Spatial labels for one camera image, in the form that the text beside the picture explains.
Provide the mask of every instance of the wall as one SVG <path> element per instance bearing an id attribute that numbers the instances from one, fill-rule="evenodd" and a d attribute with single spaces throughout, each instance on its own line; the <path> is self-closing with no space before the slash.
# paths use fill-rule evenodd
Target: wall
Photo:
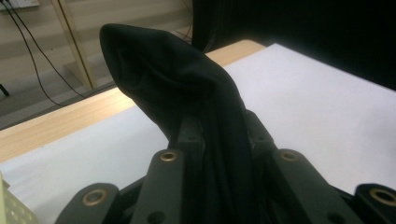
<path id="1" fill-rule="evenodd" d="M 183 0 L 57 0 L 67 5 L 77 38 L 86 56 L 101 53 L 99 30 L 106 23 L 123 23 L 163 30 L 176 30 L 191 25 L 192 15 Z M 56 65 L 75 60 L 64 35 L 58 15 L 50 0 L 41 6 L 19 10 L 38 44 Z M 50 66 L 37 56 L 39 71 Z M 0 83 L 35 72 L 21 35 L 7 13 L 0 13 Z"/>

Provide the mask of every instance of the screw hole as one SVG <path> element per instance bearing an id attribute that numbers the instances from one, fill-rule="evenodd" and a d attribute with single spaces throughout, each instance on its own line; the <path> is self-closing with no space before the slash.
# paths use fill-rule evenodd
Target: screw hole
<path id="1" fill-rule="evenodd" d="M 177 158 L 177 154 L 175 152 L 164 152 L 161 154 L 162 161 L 174 161 Z"/>
<path id="2" fill-rule="evenodd" d="M 107 191 L 104 189 L 95 189 L 85 194 L 82 202 L 87 206 L 94 206 L 106 199 Z"/>
<path id="3" fill-rule="evenodd" d="M 161 224 L 165 220 L 165 214 L 163 212 L 152 212 L 148 215 L 149 224 Z"/>
<path id="4" fill-rule="evenodd" d="M 285 161 L 297 161 L 298 156 L 293 152 L 284 151 L 280 154 L 280 157 Z"/>
<path id="5" fill-rule="evenodd" d="M 371 189 L 370 195 L 378 202 L 389 206 L 396 206 L 396 194 L 384 189 Z"/>

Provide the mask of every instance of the black cable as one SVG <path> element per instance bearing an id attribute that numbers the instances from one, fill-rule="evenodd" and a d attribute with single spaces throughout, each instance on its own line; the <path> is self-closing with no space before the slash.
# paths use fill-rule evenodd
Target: black cable
<path id="1" fill-rule="evenodd" d="M 56 104 L 56 105 L 58 105 L 58 106 L 66 106 L 66 105 L 61 105 L 61 104 L 56 103 L 55 101 L 53 101 L 53 100 L 47 95 L 47 92 L 44 90 L 43 84 L 41 83 L 40 76 L 38 75 L 37 65 L 35 64 L 35 58 L 33 57 L 32 51 L 31 51 L 30 48 L 29 48 L 29 45 L 28 45 L 28 43 L 27 43 L 27 41 L 26 41 L 26 38 L 25 38 L 25 36 L 24 36 L 24 34 L 23 34 L 23 31 L 21 30 L 21 27 L 18 25 L 17 21 L 16 21 L 16 20 L 14 19 L 14 17 L 12 16 L 12 14 L 11 14 L 11 12 L 9 11 L 8 7 L 6 6 L 6 4 L 4 4 L 3 1 L 1 1 L 1 4 L 4 6 L 4 8 L 6 9 L 7 13 L 8 13 L 9 16 L 11 17 L 11 19 L 14 21 L 15 25 L 17 25 L 18 30 L 20 31 L 20 33 L 21 33 L 21 35 L 22 35 L 22 38 L 23 38 L 23 41 L 24 41 L 24 43 L 25 43 L 25 45 L 26 45 L 26 48 L 29 50 L 29 54 L 30 54 L 30 57 L 31 57 L 31 59 L 32 59 L 33 66 L 35 67 L 35 74 L 36 74 L 36 76 L 37 76 L 38 83 L 40 84 L 41 90 L 44 92 L 44 94 L 47 96 L 47 98 L 48 98 L 51 102 L 53 102 L 54 104 Z"/>
<path id="2" fill-rule="evenodd" d="M 56 72 L 56 74 L 58 74 L 58 76 L 64 81 L 64 83 L 70 88 L 70 90 L 72 90 L 75 94 L 79 95 L 80 97 L 86 99 L 87 97 L 81 95 L 80 93 L 78 93 L 76 90 L 73 89 L 73 87 L 64 79 L 64 77 L 61 76 L 61 74 L 58 72 L 58 70 L 55 68 L 55 66 L 53 65 L 53 63 L 50 61 L 50 59 L 48 58 L 48 56 L 44 53 L 44 51 L 40 48 L 40 46 L 37 44 L 37 42 L 35 41 L 34 36 L 32 35 L 32 33 L 30 32 L 29 28 L 27 28 L 26 24 L 23 22 L 23 20 L 21 19 L 20 15 L 17 13 L 17 11 L 15 10 L 15 8 L 9 3 L 9 0 L 6 0 L 8 2 L 8 4 L 11 7 L 11 10 L 14 12 L 14 14 L 18 17 L 18 19 L 20 20 L 20 22 L 22 23 L 22 25 L 24 26 L 24 28 L 26 29 L 26 31 L 29 33 L 30 37 L 32 37 L 32 40 L 35 42 L 35 45 L 37 46 L 38 50 L 41 52 L 41 54 L 47 59 L 47 61 L 49 62 L 49 64 L 51 65 L 51 67 L 53 68 L 53 70 Z"/>
<path id="3" fill-rule="evenodd" d="M 187 37 L 189 37 L 189 33 L 190 33 L 190 30 L 191 30 L 191 26 L 189 27 L 189 30 L 187 31 L 187 33 L 186 34 L 183 34 L 183 33 L 181 33 L 180 31 L 175 31 L 177 34 L 179 34 L 179 35 L 181 35 L 181 36 L 183 36 L 183 41 L 186 41 L 186 42 L 190 42 L 191 41 L 191 39 L 189 38 L 189 39 L 187 39 Z"/>
<path id="4" fill-rule="evenodd" d="M 187 3 L 185 2 L 185 0 L 181 0 L 181 1 L 183 2 L 183 4 L 184 4 L 184 6 L 186 7 L 186 9 L 190 12 L 190 14 L 193 15 L 192 10 L 189 8 L 189 6 L 188 6 Z M 190 31 L 191 31 L 191 28 L 192 28 L 192 25 L 190 25 L 189 30 L 187 31 L 186 34 L 182 34 L 181 32 L 178 32 L 178 31 L 177 31 L 178 34 L 184 35 L 183 41 L 186 41 L 186 42 L 191 41 L 191 38 L 190 38 L 189 40 L 186 40 L 187 37 L 189 36 L 189 33 L 190 33 Z"/>

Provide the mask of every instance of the brass insert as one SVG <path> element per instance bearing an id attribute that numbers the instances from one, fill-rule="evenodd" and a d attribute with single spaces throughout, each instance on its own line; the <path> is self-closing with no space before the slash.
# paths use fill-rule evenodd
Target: brass insert
<path id="1" fill-rule="evenodd" d="M 84 195 L 84 197 L 82 198 L 82 203 L 87 206 L 95 206 L 99 203 L 104 202 L 106 197 L 107 191 L 105 189 L 94 189 Z"/>
<path id="2" fill-rule="evenodd" d="M 175 161 L 177 159 L 177 154 L 175 152 L 164 152 L 161 154 L 162 161 Z"/>
<path id="3" fill-rule="evenodd" d="M 297 161 L 299 160 L 298 155 L 292 151 L 283 151 L 280 153 L 280 158 L 284 161 Z"/>
<path id="4" fill-rule="evenodd" d="M 370 189 L 370 195 L 377 201 L 395 207 L 396 206 L 396 194 L 389 192 L 384 189 Z"/>

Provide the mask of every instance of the table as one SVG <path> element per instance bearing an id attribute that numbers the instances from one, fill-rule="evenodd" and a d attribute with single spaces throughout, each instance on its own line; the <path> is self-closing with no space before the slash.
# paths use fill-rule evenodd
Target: table
<path id="1" fill-rule="evenodd" d="M 264 49 L 264 46 L 242 40 L 209 52 L 207 56 L 219 65 L 225 66 L 260 49 Z M 5 129 L 0 132 L 0 162 L 42 147 L 132 106 L 134 102 L 115 88 Z"/>
<path id="2" fill-rule="evenodd" d="M 263 48 L 238 43 L 221 49 L 224 61 L 220 65 L 232 62 L 229 56 L 238 55 L 250 44 Z M 258 115 L 276 145 L 301 152 L 329 184 L 348 193 L 361 183 L 395 189 L 396 92 L 279 45 L 255 48 L 251 51 L 256 53 L 225 66 L 225 70 L 245 106 Z M 113 91 L 108 94 L 122 97 L 117 89 Z M 124 99 L 128 109 L 118 114 L 114 110 L 122 108 L 110 108 L 118 104 L 97 105 L 96 109 L 114 116 L 102 112 L 93 118 L 94 108 L 76 104 L 91 112 L 75 108 L 73 113 L 71 106 L 67 107 L 71 111 L 61 110 L 64 114 L 57 115 L 62 119 L 50 114 L 39 119 L 37 129 L 48 133 L 57 131 L 59 127 L 51 123 L 59 122 L 59 136 L 50 141 L 46 138 L 50 136 L 41 135 L 49 143 L 34 151 L 25 149 L 18 158 L 0 163 L 15 195 L 32 207 L 42 223 L 53 223 L 71 197 L 91 183 L 113 183 L 122 189 L 136 181 L 147 172 L 151 156 L 167 145 L 158 127 L 130 99 Z M 69 112 L 74 116 L 64 116 Z"/>

